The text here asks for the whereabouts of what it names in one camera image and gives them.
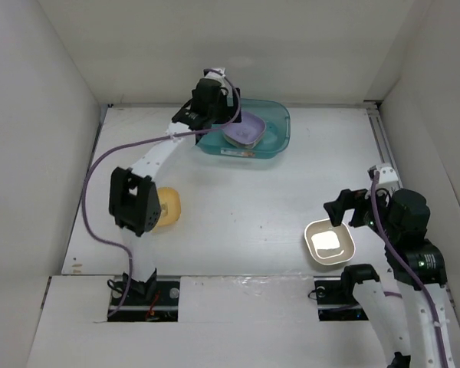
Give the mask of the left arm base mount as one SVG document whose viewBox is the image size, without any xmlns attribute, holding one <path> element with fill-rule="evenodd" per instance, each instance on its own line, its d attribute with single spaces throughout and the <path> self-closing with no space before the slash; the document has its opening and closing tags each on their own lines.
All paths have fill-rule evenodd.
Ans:
<svg viewBox="0 0 460 368">
<path fill-rule="evenodd" d="M 177 322 L 179 316 L 180 279 L 162 278 L 156 282 L 156 290 L 149 301 L 130 292 L 123 306 L 112 316 L 122 297 L 120 281 L 109 282 L 111 288 L 110 305 L 107 311 L 108 322 Z"/>
</svg>

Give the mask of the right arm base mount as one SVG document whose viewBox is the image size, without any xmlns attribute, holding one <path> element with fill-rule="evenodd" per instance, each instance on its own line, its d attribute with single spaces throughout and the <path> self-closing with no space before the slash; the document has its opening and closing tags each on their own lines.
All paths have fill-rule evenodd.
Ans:
<svg viewBox="0 0 460 368">
<path fill-rule="evenodd" d="M 368 320 L 363 308 L 345 291 L 339 276 L 314 277 L 314 287 L 307 296 L 317 303 L 320 322 Z"/>
</svg>

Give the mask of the yellow plate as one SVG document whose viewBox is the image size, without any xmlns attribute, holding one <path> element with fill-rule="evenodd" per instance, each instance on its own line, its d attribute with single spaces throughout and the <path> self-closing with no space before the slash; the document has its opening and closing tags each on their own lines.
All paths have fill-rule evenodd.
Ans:
<svg viewBox="0 0 460 368">
<path fill-rule="evenodd" d="M 179 193 L 170 187 L 162 187 L 157 189 L 159 203 L 161 206 L 161 215 L 156 227 L 166 227 L 174 225 L 181 215 L 181 201 Z"/>
</svg>

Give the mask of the beige plate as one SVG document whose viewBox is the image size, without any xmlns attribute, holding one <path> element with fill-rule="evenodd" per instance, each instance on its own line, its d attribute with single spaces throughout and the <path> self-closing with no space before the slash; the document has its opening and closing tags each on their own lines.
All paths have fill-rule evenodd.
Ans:
<svg viewBox="0 0 460 368">
<path fill-rule="evenodd" d="M 343 222 L 338 226 L 332 226 L 329 219 L 311 222 L 304 230 L 304 240 L 310 256 L 319 265 L 341 265 L 356 253 L 350 230 Z"/>
</svg>

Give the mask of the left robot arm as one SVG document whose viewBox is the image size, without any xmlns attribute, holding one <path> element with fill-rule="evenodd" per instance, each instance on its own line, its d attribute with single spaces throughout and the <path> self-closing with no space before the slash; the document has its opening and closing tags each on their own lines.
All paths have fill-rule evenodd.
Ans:
<svg viewBox="0 0 460 368">
<path fill-rule="evenodd" d="M 121 281 L 123 297 L 132 297 L 139 304 L 155 297 L 157 270 L 149 259 L 146 237 L 163 217 L 157 185 L 163 173 L 204 135 L 241 120 L 241 91 L 223 70 L 208 69 L 189 100 L 173 115 L 165 134 L 146 141 L 150 148 L 145 156 L 126 169 L 113 170 L 108 212 L 115 225 L 126 232 L 126 238 L 118 244 L 128 260 Z"/>
</svg>

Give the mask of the dark purple plate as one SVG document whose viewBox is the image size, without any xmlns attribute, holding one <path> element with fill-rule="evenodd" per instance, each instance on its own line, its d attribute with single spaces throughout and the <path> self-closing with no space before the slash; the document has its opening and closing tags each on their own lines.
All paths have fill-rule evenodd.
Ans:
<svg viewBox="0 0 460 368">
<path fill-rule="evenodd" d="M 231 145 L 253 149 L 261 141 L 267 128 L 266 122 L 253 113 L 241 112 L 241 122 L 231 123 L 222 129 L 225 140 Z"/>
</svg>

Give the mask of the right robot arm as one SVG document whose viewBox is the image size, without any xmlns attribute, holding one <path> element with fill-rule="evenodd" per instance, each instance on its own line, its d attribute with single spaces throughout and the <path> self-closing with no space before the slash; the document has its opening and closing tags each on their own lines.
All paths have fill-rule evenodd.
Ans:
<svg viewBox="0 0 460 368">
<path fill-rule="evenodd" d="M 389 367 L 453 367 L 445 315 L 447 275 L 442 253 L 427 238 L 430 210 L 421 194 L 400 189 L 352 191 L 324 204 L 331 224 L 346 211 L 350 225 L 366 226 L 385 243 L 386 260 L 403 302 L 400 317 L 371 264 L 346 266 L 340 276 L 343 299 L 357 302 L 383 348 Z"/>
</svg>

